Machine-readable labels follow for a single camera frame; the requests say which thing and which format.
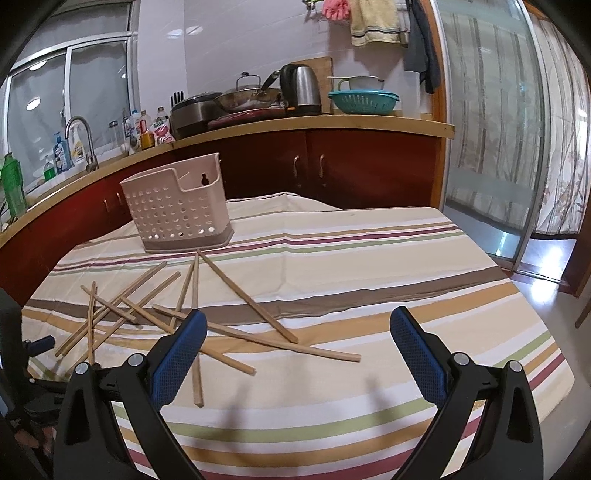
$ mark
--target cabinet handle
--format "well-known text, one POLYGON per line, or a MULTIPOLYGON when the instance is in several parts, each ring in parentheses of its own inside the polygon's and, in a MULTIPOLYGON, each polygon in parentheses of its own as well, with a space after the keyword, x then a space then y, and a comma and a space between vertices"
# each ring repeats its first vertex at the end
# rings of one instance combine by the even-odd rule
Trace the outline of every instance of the cabinet handle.
POLYGON ((322 155, 320 156, 320 161, 319 161, 319 164, 320 164, 320 170, 319 170, 319 172, 318 172, 318 176, 319 176, 320 178, 322 178, 322 177, 324 177, 324 154, 322 154, 322 155))
POLYGON ((300 159, 299 155, 294 157, 294 177, 297 178, 297 161, 300 159))

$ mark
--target teal colander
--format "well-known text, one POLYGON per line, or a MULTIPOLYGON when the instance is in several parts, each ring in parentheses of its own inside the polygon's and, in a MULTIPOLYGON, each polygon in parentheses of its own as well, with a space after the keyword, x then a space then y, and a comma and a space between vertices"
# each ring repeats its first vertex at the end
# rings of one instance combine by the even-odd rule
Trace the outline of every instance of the teal colander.
POLYGON ((388 115, 400 97, 382 90, 341 90, 329 93, 329 98, 343 113, 388 115))

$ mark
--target yellow towel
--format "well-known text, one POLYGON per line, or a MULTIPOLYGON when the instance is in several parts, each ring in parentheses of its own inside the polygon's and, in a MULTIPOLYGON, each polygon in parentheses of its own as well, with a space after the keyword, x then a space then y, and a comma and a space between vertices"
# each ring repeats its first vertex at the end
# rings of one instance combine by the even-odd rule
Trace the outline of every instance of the yellow towel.
POLYGON ((364 47, 373 41, 400 43, 400 23, 394 0, 349 0, 351 42, 364 47))

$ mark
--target table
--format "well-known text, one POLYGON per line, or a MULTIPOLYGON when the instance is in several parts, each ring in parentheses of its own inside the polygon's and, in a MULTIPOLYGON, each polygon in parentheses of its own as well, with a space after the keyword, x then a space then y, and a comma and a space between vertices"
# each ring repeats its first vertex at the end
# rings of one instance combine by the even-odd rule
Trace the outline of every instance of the table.
MULTIPOLYGON (((235 234, 208 256, 301 343, 359 353, 362 360, 277 351, 209 333, 207 346, 255 367, 256 376, 203 355, 205 407, 193 405, 188 375, 161 410, 208 480, 390 478, 436 412, 390 337, 389 314, 399 305, 452 352, 481 364, 522 362, 540 420, 570 391, 573 374, 536 312, 438 210, 338 210, 286 193, 230 201, 228 210, 235 234)), ((86 321, 88 295, 80 284, 96 281, 99 295, 110 298, 163 260, 168 266, 131 299, 180 271, 181 279, 153 301, 174 308, 193 254, 146 254, 133 223, 79 245, 23 309, 24 338, 54 335, 60 344, 86 321)), ((190 305, 189 291, 183 310, 190 305)), ((206 264, 199 269, 199 306, 210 322, 281 339, 206 264)), ((98 332, 115 320, 108 316, 98 332)), ((119 365, 161 335, 151 325, 125 324, 96 360, 119 365)), ((84 340, 60 360, 45 353, 32 359, 31 369, 60 378, 85 349, 84 340)), ((151 472, 121 405, 115 413, 134 461, 151 472)), ((447 472, 461 465, 481 413, 476 403, 447 472)))

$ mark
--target chopstick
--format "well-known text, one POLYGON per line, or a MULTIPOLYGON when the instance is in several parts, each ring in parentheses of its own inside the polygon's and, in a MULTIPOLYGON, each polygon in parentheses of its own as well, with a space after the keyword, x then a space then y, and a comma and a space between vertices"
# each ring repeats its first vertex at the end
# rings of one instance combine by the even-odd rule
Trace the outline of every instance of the chopstick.
POLYGON ((86 328, 88 329, 88 363, 91 365, 95 363, 95 353, 92 350, 92 344, 94 339, 92 338, 92 320, 95 316, 95 295, 96 295, 96 282, 92 283, 92 289, 90 291, 90 300, 88 301, 88 313, 86 315, 86 328))
MULTIPOLYGON (((199 305, 199 250, 193 259, 193 295, 191 297, 191 308, 196 309, 199 305)), ((199 361, 199 352, 195 356, 191 366, 191 377, 193 379, 193 403, 199 408, 203 408, 203 380, 201 378, 201 362, 199 361)))
POLYGON ((156 318, 150 312, 146 312, 142 307, 140 307, 136 303, 132 302, 129 298, 121 297, 121 301, 123 303, 125 303, 128 307, 133 308, 136 311, 136 313, 140 314, 142 317, 144 317, 150 323, 153 323, 154 325, 156 325, 156 327, 162 328, 162 330, 164 330, 167 333, 170 333, 170 334, 174 333, 174 328, 172 328, 170 325, 166 325, 162 320, 156 318))
MULTIPOLYGON (((90 290, 88 288, 86 288, 84 285, 80 285, 80 288, 82 290, 84 290, 88 295, 90 295, 90 290)), ((98 295, 94 295, 94 298, 96 301, 98 301, 99 303, 102 303, 105 307, 107 307, 113 313, 116 313, 120 317, 123 317, 125 320, 129 320, 130 322, 135 323, 136 325, 138 324, 137 319, 133 315, 130 315, 129 313, 124 312, 119 307, 116 307, 115 305, 113 305, 111 302, 100 298, 98 295)))
MULTIPOLYGON (((185 277, 185 281, 183 283, 183 288, 181 289, 181 294, 178 296, 178 301, 177 301, 177 310, 181 311, 183 309, 183 303, 184 303, 184 299, 187 296, 187 290, 189 289, 189 283, 191 282, 191 275, 193 275, 193 268, 195 267, 195 262, 191 262, 191 264, 189 265, 189 270, 187 272, 187 276, 185 277)), ((177 321, 176 317, 172 317, 170 319, 170 326, 172 328, 175 327, 175 323, 177 321)))
POLYGON ((277 332, 279 332, 286 340, 289 340, 291 343, 299 343, 298 337, 291 333, 287 328, 285 328, 282 324, 280 324, 275 318, 269 314, 261 305, 259 305, 255 300, 244 290, 242 290, 238 285, 236 285, 220 268, 213 263, 203 252, 197 250, 197 253, 205 260, 205 263, 209 265, 209 267, 220 277, 224 283, 230 287, 236 295, 238 295, 242 300, 248 303, 255 312, 257 312, 264 320, 266 320, 277 332))
MULTIPOLYGON (((176 272, 173 275, 170 275, 160 285, 158 285, 155 289, 153 289, 150 293, 148 293, 143 299, 141 299, 138 302, 138 305, 140 307, 145 306, 150 300, 153 300, 154 298, 156 298, 156 295, 158 295, 161 291, 163 291, 166 287, 168 287, 172 282, 174 282, 180 276, 181 276, 181 272, 176 272)), ((129 309, 127 311, 127 313, 132 313, 134 311, 135 311, 134 309, 129 309)), ((98 347, 100 347, 107 340, 107 338, 109 338, 111 335, 113 335, 119 329, 119 327, 121 327, 124 323, 125 323, 125 319, 123 317, 120 317, 119 320, 117 320, 117 322, 115 322, 115 324, 109 330, 107 330, 107 332, 104 335, 98 336, 98 338, 95 340, 94 344, 92 345, 92 349, 96 350, 98 347)), ((88 358, 88 353, 85 353, 77 360, 77 362, 71 368, 70 373, 72 373, 72 371, 75 369, 76 365, 78 365, 79 363, 86 360, 86 358, 88 358)))
MULTIPOLYGON (((170 310, 166 307, 160 305, 152 305, 152 308, 160 313, 164 313, 165 315, 172 316, 175 315, 180 318, 186 318, 187 314, 182 312, 175 312, 174 310, 170 310)), ((266 338, 259 337, 257 335, 253 335, 251 333, 246 333, 241 330, 237 330, 235 328, 226 327, 224 325, 219 325, 217 323, 207 323, 207 328, 212 332, 221 333, 223 335, 227 335, 234 338, 239 338, 242 340, 247 340, 248 342, 258 343, 259 345, 270 346, 274 348, 280 348, 282 350, 291 350, 293 352, 299 353, 307 353, 308 355, 316 355, 322 356, 325 358, 333 358, 335 360, 344 360, 346 362, 360 362, 361 355, 356 353, 346 353, 346 352, 337 352, 334 350, 325 350, 323 348, 317 348, 314 346, 306 346, 306 345, 296 345, 293 343, 287 342, 280 342, 277 340, 269 340, 266 338)))
POLYGON ((205 355, 210 356, 211 358, 214 358, 215 360, 218 360, 221 363, 226 364, 229 367, 235 368, 236 370, 240 370, 241 372, 244 372, 248 375, 254 376, 256 374, 256 370, 254 369, 254 367, 251 367, 250 365, 247 365, 247 364, 243 364, 242 362, 239 362, 238 360, 234 360, 233 358, 231 358, 227 355, 224 355, 223 353, 216 352, 215 350, 212 350, 205 345, 201 346, 201 351, 205 355))
MULTIPOLYGON (((167 265, 166 262, 162 262, 155 267, 150 268, 148 271, 141 274, 133 283, 129 286, 125 287, 121 292, 114 297, 110 303, 117 304, 119 303, 121 296, 128 296, 135 292, 138 288, 140 288, 144 283, 146 283, 150 278, 152 278, 156 273, 162 270, 167 265)), ((101 307, 99 310, 95 312, 94 319, 92 321, 92 325, 96 326, 107 314, 109 313, 109 309, 107 307, 101 307)), ((84 337, 86 334, 86 322, 84 322, 77 331, 72 333, 56 350, 55 356, 66 356, 72 348, 84 337)))

